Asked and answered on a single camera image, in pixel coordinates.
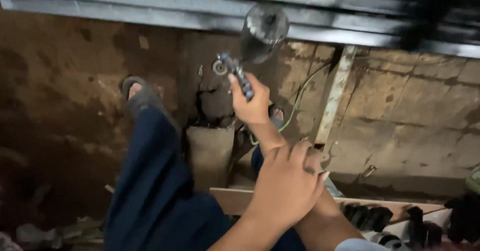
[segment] light blue sleeve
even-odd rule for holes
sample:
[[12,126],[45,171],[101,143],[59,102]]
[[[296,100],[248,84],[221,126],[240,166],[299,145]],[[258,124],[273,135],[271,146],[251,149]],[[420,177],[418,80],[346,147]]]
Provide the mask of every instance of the light blue sleeve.
[[346,239],[341,242],[335,251],[390,251],[384,246],[367,241],[365,239]]

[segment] wooden board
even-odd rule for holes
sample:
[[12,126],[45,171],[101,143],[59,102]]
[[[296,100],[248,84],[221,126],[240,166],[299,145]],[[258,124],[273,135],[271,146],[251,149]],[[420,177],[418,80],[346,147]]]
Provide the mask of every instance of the wooden board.
[[[252,190],[239,190],[227,188],[210,188],[210,193],[216,198],[220,207],[227,215],[242,215],[247,209],[250,200],[252,199]],[[409,203],[399,201],[382,201],[372,199],[349,199],[349,198],[334,198],[343,207],[347,204],[364,205],[368,207],[387,207],[393,212],[393,217],[390,223],[396,223],[408,219],[408,214],[405,210],[418,206],[423,210],[424,214],[429,212],[444,209],[444,205],[425,204],[425,203]]]

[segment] hand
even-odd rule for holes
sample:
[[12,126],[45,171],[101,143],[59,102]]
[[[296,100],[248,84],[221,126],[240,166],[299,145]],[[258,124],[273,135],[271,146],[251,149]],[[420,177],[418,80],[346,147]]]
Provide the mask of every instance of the hand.
[[290,150],[285,145],[267,155],[244,214],[285,231],[314,207],[329,174],[319,174],[321,155],[311,143],[302,141]]
[[235,114],[246,124],[267,123],[270,121],[268,117],[270,89],[259,82],[253,74],[246,72],[245,76],[254,92],[254,96],[249,102],[243,95],[237,77],[233,74],[228,75],[231,83]]

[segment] dark blue pants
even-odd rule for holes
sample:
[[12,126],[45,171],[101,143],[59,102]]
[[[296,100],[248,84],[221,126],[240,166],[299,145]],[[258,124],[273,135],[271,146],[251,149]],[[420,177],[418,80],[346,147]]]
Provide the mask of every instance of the dark blue pants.
[[[258,173],[260,149],[252,157]],[[232,226],[211,195],[195,193],[180,138],[158,110],[143,110],[105,218],[105,250],[206,250]],[[294,229],[273,250],[304,250]]]

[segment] spray paint gun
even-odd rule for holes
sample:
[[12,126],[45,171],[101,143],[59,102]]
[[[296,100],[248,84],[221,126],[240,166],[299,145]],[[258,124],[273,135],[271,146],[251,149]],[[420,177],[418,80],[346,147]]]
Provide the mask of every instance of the spray paint gun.
[[271,57],[285,41],[289,26],[282,8],[256,4],[247,13],[243,23],[240,35],[241,59],[232,58],[229,53],[221,53],[213,63],[213,71],[218,75],[227,72],[234,74],[247,101],[250,101],[255,93],[243,73],[243,63],[262,63]]

